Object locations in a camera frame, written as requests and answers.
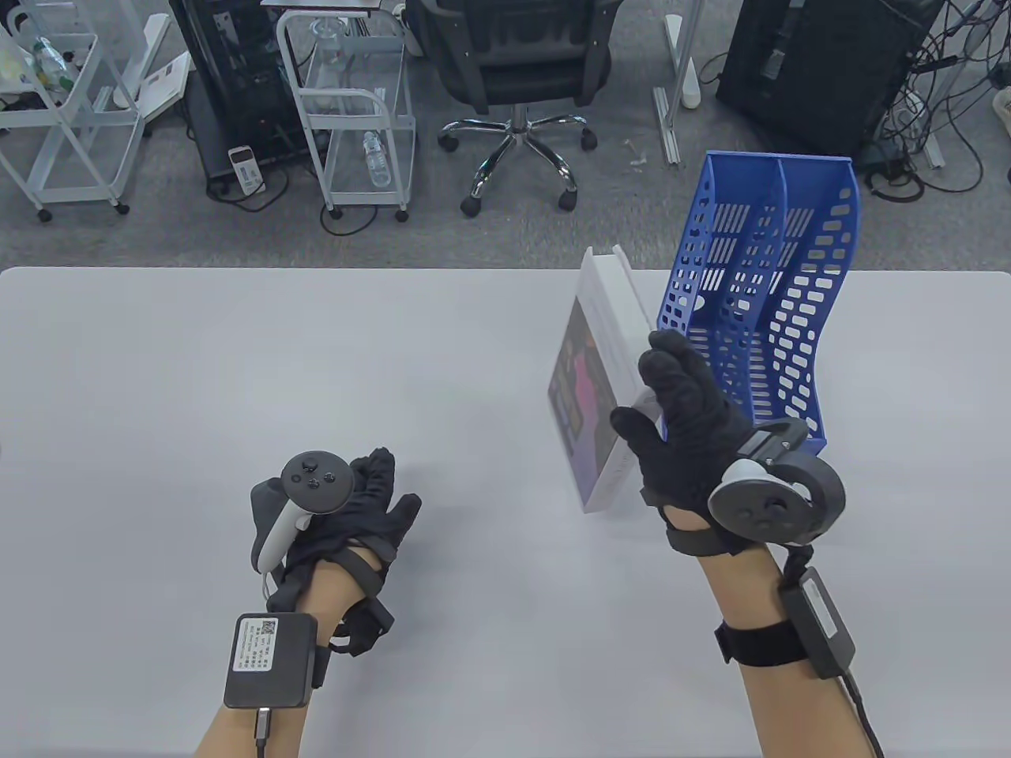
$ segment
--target book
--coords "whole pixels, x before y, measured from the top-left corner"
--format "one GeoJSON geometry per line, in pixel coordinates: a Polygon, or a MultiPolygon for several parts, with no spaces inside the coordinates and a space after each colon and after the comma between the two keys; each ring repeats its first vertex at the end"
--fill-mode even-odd
{"type": "Polygon", "coordinates": [[[609,508],[637,463],[611,427],[619,405],[637,407],[656,421],[656,397],[639,376],[649,350],[651,323],[632,286],[620,247],[605,255],[586,250],[575,298],[548,386],[583,512],[609,508]]]}

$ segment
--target chair base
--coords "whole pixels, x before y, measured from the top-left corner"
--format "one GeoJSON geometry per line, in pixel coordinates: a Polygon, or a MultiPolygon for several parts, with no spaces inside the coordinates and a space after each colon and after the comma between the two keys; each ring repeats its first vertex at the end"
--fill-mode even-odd
{"type": "Polygon", "coordinates": [[[586,119],[582,116],[550,116],[531,121],[527,115],[526,105],[514,105],[513,117],[504,123],[462,118],[459,121],[452,121],[443,126],[439,132],[439,146],[447,153],[452,153],[459,147],[460,143],[454,136],[458,131],[486,132],[499,134],[502,137],[498,147],[495,148],[494,152],[488,156],[484,163],[477,169],[477,173],[474,174],[474,182],[470,186],[470,194],[460,203],[460,210],[471,218],[480,212],[481,197],[484,194],[484,188],[487,187],[494,170],[517,143],[526,145],[534,153],[551,164],[551,167],[558,174],[559,178],[561,178],[562,184],[565,187],[565,190],[558,198],[558,207],[565,211],[573,210],[576,204],[578,187],[575,183],[575,177],[572,176],[572,170],[565,163],[564,158],[551,150],[551,148],[535,135],[535,132],[548,126],[579,126],[582,128],[582,138],[580,140],[582,149],[584,151],[591,151],[596,148],[596,135],[589,130],[586,119]]]}

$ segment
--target computer tower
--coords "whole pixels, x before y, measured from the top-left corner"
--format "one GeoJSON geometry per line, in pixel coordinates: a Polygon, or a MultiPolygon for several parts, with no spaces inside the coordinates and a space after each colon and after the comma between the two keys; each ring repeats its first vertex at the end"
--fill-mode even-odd
{"type": "MultiPolygon", "coordinates": [[[[200,80],[199,105],[209,102],[217,120],[216,129],[193,124],[198,144],[201,134],[216,132],[214,141],[225,150],[249,146],[261,164],[304,155],[305,135],[277,40],[280,11],[261,7],[260,0],[169,0],[169,5],[200,80]]],[[[188,92],[188,105],[191,99],[188,92]]],[[[190,107],[192,119],[211,115],[196,105],[190,107]]],[[[211,149],[199,147],[208,178],[216,178],[210,164],[220,164],[220,150],[213,149],[211,160],[211,149]]]]}
{"type": "Polygon", "coordinates": [[[744,0],[716,96],[816,155],[874,138],[945,0],[744,0]]]}

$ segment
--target gray carpet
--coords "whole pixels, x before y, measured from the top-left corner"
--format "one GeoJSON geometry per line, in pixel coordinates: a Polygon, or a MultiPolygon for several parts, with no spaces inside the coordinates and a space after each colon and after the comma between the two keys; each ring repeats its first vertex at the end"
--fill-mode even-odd
{"type": "MultiPolygon", "coordinates": [[[[165,5],[164,0],[136,4],[149,12],[165,5]]],[[[696,43],[698,65],[727,49],[739,7],[739,0],[710,1],[696,43]]],[[[465,135],[455,154],[439,150],[438,128],[471,113],[443,91],[429,64],[412,62],[423,148],[405,224],[396,223],[386,209],[356,236],[328,236],[318,227],[318,186],[297,168],[290,172],[288,194],[264,213],[249,215],[211,203],[203,194],[193,144],[181,120],[167,115],[141,149],[125,198],[132,207],[128,216],[103,204],[61,205],[54,206],[56,219],[42,226],[0,175],[0,270],[24,265],[574,268],[587,246],[615,243],[623,245],[637,266],[667,267],[706,151],[761,149],[747,124],[720,105],[712,96],[715,88],[708,87],[702,107],[684,112],[679,121],[683,165],[665,165],[651,88],[671,85],[661,19],[682,10],[682,3],[672,0],[625,0],[611,42],[611,81],[581,111],[592,122],[600,148],[581,153],[578,132],[564,129],[546,139],[569,160],[579,182],[579,205],[572,214],[556,208],[560,187],[549,167],[521,151],[493,177],[480,216],[465,218],[459,200],[494,137],[465,135]],[[636,155],[626,140],[645,153],[644,166],[630,165],[636,155]]],[[[107,40],[121,50],[112,29],[107,40]]],[[[161,58],[167,61],[181,50],[174,29],[161,58]]],[[[978,69],[970,70],[966,80],[979,76],[978,69]]],[[[966,195],[928,192],[912,205],[886,203],[864,193],[858,268],[1011,272],[1011,185],[1006,178],[1011,139],[990,99],[988,95],[959,120],[987,167],[980,188],[966,195]]],[[[544,104],[534,112],[571,109],[571,103],[544,104]]],[[[972,182],[976,166],[951,129],[941,131],[939,138],[948,168],[933,174],[933,181],[949,186],[972,182]]],[[[23,161],[30,154],[30,139],[20,133],[0,137],[0,149],[23,161]]],[[[345,219],[349,224],[363,217],[353,213],[345,219]]]]}

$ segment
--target white vr controller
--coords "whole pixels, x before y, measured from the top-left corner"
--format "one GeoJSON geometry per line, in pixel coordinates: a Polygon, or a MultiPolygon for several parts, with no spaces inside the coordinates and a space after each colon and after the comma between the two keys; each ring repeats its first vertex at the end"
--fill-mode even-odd
{"type": "Polygon", "coordinates": [[[250,500],[257,528],[253,568],[260,574],[278,568],[298,533],[308,529],[312,516],[340,510],[354,490],[351,467],[324,451],[295,456],[280,477],[253,487],[250,500]]]}

